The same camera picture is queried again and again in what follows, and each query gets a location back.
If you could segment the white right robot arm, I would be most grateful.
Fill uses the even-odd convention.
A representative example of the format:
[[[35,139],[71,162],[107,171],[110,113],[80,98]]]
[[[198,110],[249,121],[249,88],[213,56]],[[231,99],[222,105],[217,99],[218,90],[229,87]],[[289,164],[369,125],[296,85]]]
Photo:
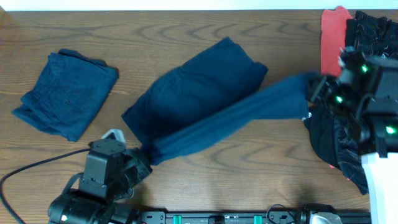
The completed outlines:
[[[353,47],[341,74],[308,81],[309,102],[349,123],[369,190],[372,223],[397,223],[397,61]]]

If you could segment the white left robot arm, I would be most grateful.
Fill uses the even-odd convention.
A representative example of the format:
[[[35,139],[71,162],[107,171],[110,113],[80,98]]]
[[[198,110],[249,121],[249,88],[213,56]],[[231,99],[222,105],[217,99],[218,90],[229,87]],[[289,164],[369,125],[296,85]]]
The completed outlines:
[[[84,172],[72,176],[50,204],[49,223],[138,223],[139,212],[118,200],[132,198],[151,172],[142,151],[128,149],[123,132],[110,129],[90,143]]]

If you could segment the navy blue garment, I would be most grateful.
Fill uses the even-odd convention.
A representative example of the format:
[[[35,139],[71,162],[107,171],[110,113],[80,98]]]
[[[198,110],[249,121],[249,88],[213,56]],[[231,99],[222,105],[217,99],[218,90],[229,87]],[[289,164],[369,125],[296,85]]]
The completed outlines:
[[[118,78],[117,68],[105,61],[60,49],[48,56],[37,83],[12,114],[39,131],[77,142]]]

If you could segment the dark navy shorts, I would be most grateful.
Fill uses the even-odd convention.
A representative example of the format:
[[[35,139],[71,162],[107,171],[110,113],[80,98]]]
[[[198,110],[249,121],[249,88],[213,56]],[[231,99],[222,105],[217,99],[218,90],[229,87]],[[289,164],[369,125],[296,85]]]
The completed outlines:
[[[265,89],[267,67],[225,38],[155,81],[122,115],[152,165],[207,149],[255,119],[307,119],[309,73]]]

